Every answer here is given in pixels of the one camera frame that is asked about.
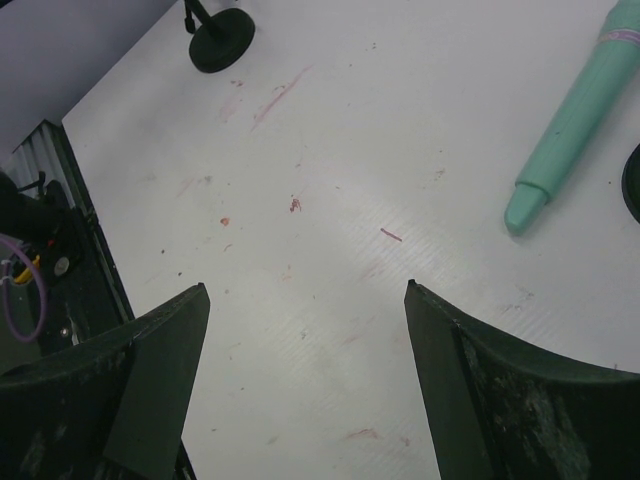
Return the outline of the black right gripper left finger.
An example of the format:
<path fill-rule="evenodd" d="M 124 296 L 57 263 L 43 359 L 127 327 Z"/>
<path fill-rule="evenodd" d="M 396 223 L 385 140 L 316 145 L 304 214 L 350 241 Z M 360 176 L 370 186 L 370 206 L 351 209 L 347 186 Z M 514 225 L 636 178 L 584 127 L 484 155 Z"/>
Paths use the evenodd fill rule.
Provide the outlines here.
<path fill-rule="evenodd" d="M 194 478 L 181 436 L 208 318 L 197 284 L 2 374 L 2 478 Z"/>

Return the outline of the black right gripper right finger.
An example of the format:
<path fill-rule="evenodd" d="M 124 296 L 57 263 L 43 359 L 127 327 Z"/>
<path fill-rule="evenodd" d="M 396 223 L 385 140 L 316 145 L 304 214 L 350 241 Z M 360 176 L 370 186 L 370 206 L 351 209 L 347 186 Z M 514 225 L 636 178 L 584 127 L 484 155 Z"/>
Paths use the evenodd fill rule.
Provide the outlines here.
<path fill-rule="evenodd" d="M 410 282 L 404 305 L 444 479 L 635 479 L 639 377 L 564 357 Z"/>

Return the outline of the short black round-base mic stand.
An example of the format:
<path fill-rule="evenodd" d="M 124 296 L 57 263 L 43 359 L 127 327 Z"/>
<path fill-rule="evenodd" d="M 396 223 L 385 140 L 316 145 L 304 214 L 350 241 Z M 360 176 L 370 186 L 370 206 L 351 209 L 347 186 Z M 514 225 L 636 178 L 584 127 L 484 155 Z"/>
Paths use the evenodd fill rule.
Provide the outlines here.
<path fill-rule="evenodd" d="M 621 191 L 629 213 L 640 223 L 640 145 L 636 146 L 625 163 Z"/>

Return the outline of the mint green microphone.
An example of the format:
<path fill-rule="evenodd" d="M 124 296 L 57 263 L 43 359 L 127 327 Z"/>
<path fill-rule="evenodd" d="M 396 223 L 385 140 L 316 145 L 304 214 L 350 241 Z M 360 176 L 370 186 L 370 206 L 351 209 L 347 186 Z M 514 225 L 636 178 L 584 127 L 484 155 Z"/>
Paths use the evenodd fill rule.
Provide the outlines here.
<path fill-rule="evenodd" d="M 519 236 L 564 185 L 639 70 L 639 3 L 619 1 L 597 44 L 515 181 L 504 224 Z"/>

